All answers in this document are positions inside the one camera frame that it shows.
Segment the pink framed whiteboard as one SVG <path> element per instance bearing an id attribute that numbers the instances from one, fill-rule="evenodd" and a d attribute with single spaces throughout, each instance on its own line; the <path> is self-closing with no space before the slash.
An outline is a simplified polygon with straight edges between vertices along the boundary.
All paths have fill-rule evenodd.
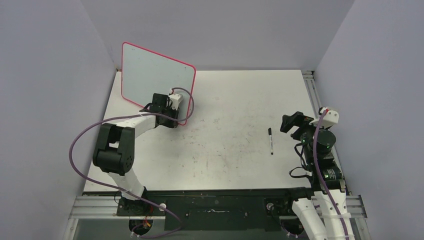
<path id="1" fill-rule="evenodd" d="M 156 51 L 123 42 L 121 46 L 121 96 L 140 107 L 150 103 L 153 94 L 180 94 L 179 118 L 187 117 L 193 108 L 187 90 L 192 93 L 196 68 L 189 63 Z"/>

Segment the white whiteboard marker black cap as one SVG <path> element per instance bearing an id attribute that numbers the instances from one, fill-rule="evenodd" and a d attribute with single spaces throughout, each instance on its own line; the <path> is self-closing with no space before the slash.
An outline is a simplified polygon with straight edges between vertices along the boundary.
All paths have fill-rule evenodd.
<path id="1" fill-rule="evenodd" d="M 268 137 L 269 137 L 270 155 L 272 156 L 274 154 L 272 128 L 269 127 L 267 131 L 268 131 Z"/>

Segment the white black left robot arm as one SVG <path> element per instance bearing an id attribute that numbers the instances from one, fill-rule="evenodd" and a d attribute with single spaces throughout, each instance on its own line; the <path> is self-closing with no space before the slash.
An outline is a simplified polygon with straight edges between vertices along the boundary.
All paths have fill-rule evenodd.
<path id="1" fill-rule="evenodd" d="M 100 126 L 92 157 L 93 165 L 114 180 L 122 196 L 130 200 L 130 210 L 138 216 L 149 210 L 149 201 L 142 197 L 146 187 L 133 170 L 136 138 L 158 126 L 176 128 L 182 102 L 181 94 L 155 93 L 152 102 L 142 108 L 138 115 Z"/>

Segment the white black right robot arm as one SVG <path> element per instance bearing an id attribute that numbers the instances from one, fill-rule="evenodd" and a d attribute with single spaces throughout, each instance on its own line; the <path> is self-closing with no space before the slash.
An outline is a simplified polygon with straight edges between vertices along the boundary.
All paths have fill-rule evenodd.
<path id="1" fill-rule="evenodd" d="M 295 214 L 307 237 L 311 240 L 353 240 L 355 235 L 347 210 L 347 194 L 342 183 L 344 176 L 335 162 L 332 149 L 336 136 L 331 127 L 339 123 L 339 113 L 330 107 L 322 107 L 313 118 L 297 111 L 283 115 L 280 131 L 288 133 L 298 143 L 294 146 L 300 158 L 302 178 L 308 179 L 310 196 L 290 195 L 283 199 L 283 209 Z"/>

